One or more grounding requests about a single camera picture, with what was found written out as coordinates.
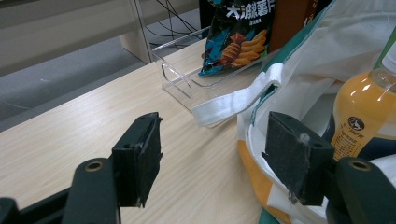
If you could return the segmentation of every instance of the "bottle label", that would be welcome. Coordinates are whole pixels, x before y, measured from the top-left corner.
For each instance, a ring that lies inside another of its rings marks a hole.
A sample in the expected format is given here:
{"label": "bottle label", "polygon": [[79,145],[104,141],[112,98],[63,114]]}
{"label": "bottle label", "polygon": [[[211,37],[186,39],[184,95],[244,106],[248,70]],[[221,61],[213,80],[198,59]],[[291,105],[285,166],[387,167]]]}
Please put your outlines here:
{"label": "bottle label", "polygon": [[334,159],[372,160],[396,153],[396,95],[374,86],[367,75],[343,86],[323,135],[335,147]]}

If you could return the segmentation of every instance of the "cable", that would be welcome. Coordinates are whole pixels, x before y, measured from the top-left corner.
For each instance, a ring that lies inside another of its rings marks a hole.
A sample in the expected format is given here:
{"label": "cable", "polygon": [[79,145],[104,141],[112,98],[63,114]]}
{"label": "cable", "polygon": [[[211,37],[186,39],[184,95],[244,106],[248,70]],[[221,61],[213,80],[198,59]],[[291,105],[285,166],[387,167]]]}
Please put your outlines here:
{"label": "cable", "polygon": [[154,34],[154,35],[158,35],[158,36],[163,36],[163,37],[175,36],[175,35],[159,35],[159,34],[156,34],[156,33],[152,32],[147,26],[146,26],[146,29],[147,29],[150,33],[152,33],[152,34]]}
{"label": "cable", "polygon": [[175,12],[175,14],[177,15],[177,17],[183,22],[183,24],[186,26],[187,29],[189,29],[186,25],[186,23],[194,30],[197,31],[197,29],[195,29],[195,27],[193,27],[191,24],[189,24],[188,22],[186,22],[185,20],[181,19],[177,12],[175,11],[174,7],[172,6],[171,2],[169,2],[169,6],[171,6],[171,8],[173,9],[173,11]]}
{"label": "cable", "polygon": [[[166,7],[162,2],[160,2],[159,0],[157,0],[157,2],[163,6],[166,10],[168,10],[168,13],[172,13],[174,16],[176,16],[177,18],[179,18],[183,24],[186,26],[187,29],[189,29],[190,32],[192,32],[192,30],[187,26],[189,25],[194,31],[197,31],[197,29],[195,29],[191,24],[189,24],[187,21],[183,20],[175,11],[172,11],[169,7]],[[172,6],[172,4],[169,2],[169,0],[166,0],[167,3],[169,3],[169,5],[171,6],[171,8],[173,10],[175,10]]]}
{"label": "cable", "polygon": [[[168,31],[173,31],[173,30],[169,29],[168,27],[166,27],[165,25],[163,25],[162,22],[158,21],[158,23],[159,23],[163,28],[165,28],[166,30],[168,30]],[[178,31],[173,31],[173,32],[176,33],[176,34],[178,34],[178,35],[189,35],[189,34],[191,34],[191,33],[178,32]]]}

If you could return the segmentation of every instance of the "orange juice bottle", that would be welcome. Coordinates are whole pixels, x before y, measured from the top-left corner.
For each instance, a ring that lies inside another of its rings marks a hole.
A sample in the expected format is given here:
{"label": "orange juice bottle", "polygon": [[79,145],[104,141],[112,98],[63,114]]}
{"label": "orange juice bottle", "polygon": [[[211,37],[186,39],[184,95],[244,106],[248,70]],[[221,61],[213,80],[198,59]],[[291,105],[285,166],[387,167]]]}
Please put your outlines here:
{"label": "orange juice bottle", "polygon": [[396,44],[381,66],[348,80],[337,93],[324,138],[334,159],[396,154]]}

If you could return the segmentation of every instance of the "black cable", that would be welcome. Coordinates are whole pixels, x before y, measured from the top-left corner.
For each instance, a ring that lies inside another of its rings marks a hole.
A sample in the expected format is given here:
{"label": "black cable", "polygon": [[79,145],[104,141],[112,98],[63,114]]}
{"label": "black cable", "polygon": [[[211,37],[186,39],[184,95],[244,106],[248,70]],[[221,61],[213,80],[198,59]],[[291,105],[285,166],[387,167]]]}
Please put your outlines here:
{"label": "black cable", "polygon": [[[153,46],[155,46],[155,47],[159,47],[159,46],[161,46],[161,45],[163,45],[163,44],[158,44],[158,43],[152,43],[152,42],[150,42],[150,45],[153,45]],[[167,46],[166,48],[169,48],[169,49],[171,49],[171,48],[184,49],[184,48],[186,48],[186,47],[188,47],[188,46],[189,46],[189,45],[174,44],[174,45]]]}
{"label": "black cable", "polygon": [[[163,25],[162,22],[158,21],[158,23],[159,23],[163,28],[165,28],[166,30],[172,31],[171,29],[169,29],[168,27],[166,27],[165,25]],[[189,35],[189,34],[191,34],[191,33],[178,32],[178,31],[173,31],[173,32],[176,33],[176,34],[178,34],[178,35]]]}
{"label": "black cable", "polygon": [[183,24],[186,26],[187,29],[189,29],[189,28],[187,27],[186,23],[187,23],[194,31],[197,31],[197,29],[195,29],[191,24],[189,24],[188,22],[186,22],[185,20],[181,19],[181,18],[178,16],[176,10],[174,9],[174,7],[172,6],[172,4],[171,4],[171,2],[170,2],[169,0],[166,0],[166,2],[169,2],[169,6],[171,6],[171,8],[173,9],[173,11],[174,11],[175,14],[177,15],[177,17],[183,22]]}
{"label": "black cable", "polygon": [[175,35],[159,35],[159,34],[156,34],[156,33],[152,32],[147,26],[146,26],[146,29],[147,29],[150,33],[152,33],[152,34],[154,34],[154,35],[158,35],[158,36],[163,36],[163,37],[175,36]]}
{"label": "black cable", "polygon": [[190,32],[193,32],[186,24],[188,24],[193,30],[197,31],[197,29],[195,29],[191,24],[189,24],[187,21],[183,20],[180,16],[178,16],[178,14],[174,11],[172,11],[169,7],[166,7],[162,2],[160,2],[159,0],[157,0],[157,2],[163,6],[166,10],[168,10],[168,13],[172,13],[174,16],[176,16],[177,18],[179,18],[183,24],[186,26],[187,29],[189,29]]}

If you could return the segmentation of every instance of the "gray floor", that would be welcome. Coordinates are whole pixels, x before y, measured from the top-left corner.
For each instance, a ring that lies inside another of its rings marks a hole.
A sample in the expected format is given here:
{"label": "gray floor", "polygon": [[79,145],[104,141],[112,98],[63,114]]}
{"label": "gray floor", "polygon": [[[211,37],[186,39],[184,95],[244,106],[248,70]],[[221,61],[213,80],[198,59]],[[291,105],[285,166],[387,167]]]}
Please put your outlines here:
{"label": "gray floor", "polygon": [[[198,9],[180,16],[199,29]],[[169,20],[162,24],[170,28]],[[171,32],[158,23],[148,28],[157,34],[148,32],[150,42],[155,44],[179,37],[164,36]],[[178,18],[172,19],[172,29],[181,33],[191,31]],[[0,132],[144,65],[115,37],[0,77]]]}

